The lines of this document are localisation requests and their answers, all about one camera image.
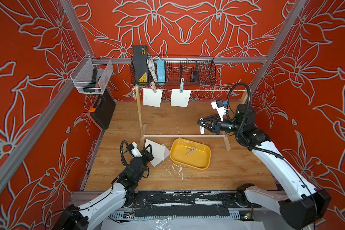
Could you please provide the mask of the yellow plastic tray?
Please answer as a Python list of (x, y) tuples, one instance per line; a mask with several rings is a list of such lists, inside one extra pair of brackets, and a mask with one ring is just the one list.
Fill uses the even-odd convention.
[[(186, 155), (188, 148), (196, 148), (196, 151)], [(205, 170), (210, 165), (211, 149), (198, 142), (176, 139), (170, 149), (170, 159), (193, 169)]]

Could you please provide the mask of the clear mesh wall bin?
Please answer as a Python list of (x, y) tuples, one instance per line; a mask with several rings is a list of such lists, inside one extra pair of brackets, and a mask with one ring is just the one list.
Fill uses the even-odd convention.
[(113, 73), (110, 59), (92, 58), (86, 53), (72, 72), (71, 80), (80, 94), (103, 95)]

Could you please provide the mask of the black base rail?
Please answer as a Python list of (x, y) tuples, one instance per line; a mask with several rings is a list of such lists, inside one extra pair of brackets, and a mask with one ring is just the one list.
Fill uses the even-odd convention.
[(257, 204), (241, 207), (235, 191), (137, 191), (122, 209), (136, 218), (204, 218), (243, 220), (260, 209)]

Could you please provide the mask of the white clothespin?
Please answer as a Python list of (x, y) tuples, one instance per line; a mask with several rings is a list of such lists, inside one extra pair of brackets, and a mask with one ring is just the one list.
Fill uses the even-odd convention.
[(200, 125), (200, 133), (201, 133), (201, 135), (204, 135), (204, 133), (205, 133), (205, 128), (202, 125)]

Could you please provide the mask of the black orange tool case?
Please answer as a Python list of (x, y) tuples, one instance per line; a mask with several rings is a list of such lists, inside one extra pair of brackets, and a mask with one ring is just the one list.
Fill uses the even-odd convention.
[(116, 103), (112, 94), (106, 89), (103, 95), (98, 95), (88, 111), (87, 117), (100, 129), (107, 130), (112, 120)]

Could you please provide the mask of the light blue power bank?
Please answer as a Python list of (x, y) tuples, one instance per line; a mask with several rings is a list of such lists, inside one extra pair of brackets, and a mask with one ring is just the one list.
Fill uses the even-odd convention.
[(165, 63), (163, 59), (158, 59), (156, 61), (158, 83), (164, 85), (166, 83), (165, 77)]

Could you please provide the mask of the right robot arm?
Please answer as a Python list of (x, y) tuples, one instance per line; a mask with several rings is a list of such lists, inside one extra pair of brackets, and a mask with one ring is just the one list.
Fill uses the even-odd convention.
[(228, 96), (238, 86), (243, 86), (248, 94), (246, 103), (239, 104), (234, 116), (230, 117), (232, 109), (228, 99), (212, 101), (211, 106), (217, 110), (217, 115), (199, 119), (201, 132), (207, 130), (216, 135), (221, 132), (233, 134), (238, 144), (263, 162), (285, 193), (281, 195), (246, 183), (236, 188), (236, 204), (241, 208), (260, 205), (279, 214), (295, 230), (315, 226), (327, 211), (331, 202), (330, 194), (324, 189), (317, 189), (303, 177), (280, 153), (271, 138), (257, 127), (256, 111), (251, 106), (251, 90), (247, 84), (235, 84)]

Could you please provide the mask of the wooden drying rack frame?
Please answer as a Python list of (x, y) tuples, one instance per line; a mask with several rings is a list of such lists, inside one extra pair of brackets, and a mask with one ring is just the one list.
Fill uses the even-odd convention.
[(141, 101), (140, 101), (140, 88), (139, 85), (134, 86), (134, 94), (135, 100), (137, 102), (137, 111), (138, 111), (138, 119), (139, 119), (139, 126), (140, 126), (140, 142), (139, 144), (142, 146), (145, 143), (145, 138), (215, 138), (221, 137), (224, 140), (225, 148), (227, 151), (231, 150), (231, 144), (229, 141), (229, 136), (227, 134), (220, 134), (220, 135), (148, 135), (146, 134), (147, 124), (142, 123), (142, 109), (141, 109)]

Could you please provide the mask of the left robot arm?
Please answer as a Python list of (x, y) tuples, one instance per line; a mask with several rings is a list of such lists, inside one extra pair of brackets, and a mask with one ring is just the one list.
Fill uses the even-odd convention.
[(133, 203), (138, 182), (149, 172), (148, 163), (154, 157), (152, 146), (138, 150), (125, 140), (120, 144), (121, 161), (124, 170), (112, 181), (111, 188), (93, 200), (80, 205), (69, 205), (60, 210), (60, 218), (52, 227), (54, 230), (93, 230), (114, 211)]

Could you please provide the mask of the black box yellow label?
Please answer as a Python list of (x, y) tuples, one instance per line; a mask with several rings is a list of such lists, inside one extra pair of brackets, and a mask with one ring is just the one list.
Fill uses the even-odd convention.
[(133, 66), (136, 84), (147, 84), (149, 82), (149, 68), (147, 64), (148, 52), (146, 45), (133, 45)]

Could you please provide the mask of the teal clothespin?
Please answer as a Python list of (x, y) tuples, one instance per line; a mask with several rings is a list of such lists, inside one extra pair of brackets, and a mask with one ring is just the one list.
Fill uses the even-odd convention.
[(184, 92), (184, 78), (180, 79), (180, 89), (179, 92), (182, 94)]

